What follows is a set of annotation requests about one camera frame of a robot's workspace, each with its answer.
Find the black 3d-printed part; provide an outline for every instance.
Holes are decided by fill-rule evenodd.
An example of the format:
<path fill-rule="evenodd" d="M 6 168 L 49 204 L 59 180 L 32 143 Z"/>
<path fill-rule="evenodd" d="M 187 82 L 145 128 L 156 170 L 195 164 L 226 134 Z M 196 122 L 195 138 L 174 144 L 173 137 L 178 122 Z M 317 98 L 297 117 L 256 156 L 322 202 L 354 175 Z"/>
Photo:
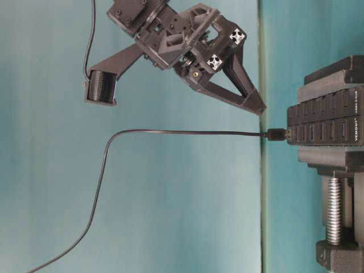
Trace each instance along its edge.
<path fill-rule="evenodd" d="M 114 106 L 116 74 L 92 71 L 86 100 L 103 105 Z"/>
<path fill-rule="evenodd" d="M 135 38 L 135 44 L 92 66 L 90 72 L 113 73 L 119 80 L 144 55 L 161 70 L 174 68 L 193 90 L 261 115 L 266 106 L 243 67 L 246 33 L 218 10 L 202 3 L 177 13 L 168 2 L 114 0 L 107 14 Z M 210 27 L 217 31 L 216 37 L 209 37 Z M 220 71 L 224 71 L 240 95 L 210 81 Z M 108 103 L 110 98 L 91 100 L 97 97 L 93 88 L 102 89 L 90 83 L 90 90 L 86 91 L 88 102 L 113 105 Z M 110 97 L 114 95 L 111 89 L 107 92 Z"/>

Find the blue wall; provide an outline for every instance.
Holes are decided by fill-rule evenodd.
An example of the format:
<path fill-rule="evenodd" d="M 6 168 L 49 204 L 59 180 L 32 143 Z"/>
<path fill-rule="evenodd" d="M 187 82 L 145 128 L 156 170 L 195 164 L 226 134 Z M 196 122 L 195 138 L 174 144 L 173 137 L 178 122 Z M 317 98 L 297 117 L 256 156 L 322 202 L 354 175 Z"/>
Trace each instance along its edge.
<path fill-rule="evenodd" d="M 180 11 L 195 3 L 171 1 Z M 257 3 L 205 3 L 249 34 L 245 65 L 257 83 Z M 111 4 L 97 1 L 91 64 L 131 42 L 107 18 Z M 83 103 L 90 8 L 90 0 L 2 0 L 0 272 L 25 272 L 77 238 L 114 132 L 259 130 L 257 117 L 144 60 L 120 81 L 116 108 Z M 111 148 L 90 233 L 44 272 L 259 272 L 259 160 L 254 138 L 124 136 Z"/>
<path fill-rule="evenodd" d="M 260 0 L 263 127 L 286 127 L 305 75 L 352 54 L 364 54 L 362 0 Z M 264 145 L 264 269 L 326 272 L 315 261 L 321 224 L 320 177 L 297 162 L 297 148 Z"/>

